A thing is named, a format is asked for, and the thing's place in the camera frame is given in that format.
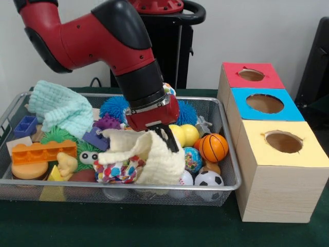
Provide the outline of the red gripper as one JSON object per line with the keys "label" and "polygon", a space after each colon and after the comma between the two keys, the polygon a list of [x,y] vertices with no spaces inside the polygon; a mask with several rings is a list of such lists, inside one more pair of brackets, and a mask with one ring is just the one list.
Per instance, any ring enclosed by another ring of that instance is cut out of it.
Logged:
{"label": "red gripper", "polygon": [[127,108],[126,119],[129,126],[139,132],[151,126],[163,124],[163,129],[156,128],[156,134],[176,153],[179,151],[175,137],[168,125],[175,123],[179,117],[179,105],[175,95],[165,95],[164,99],[143,109]]}

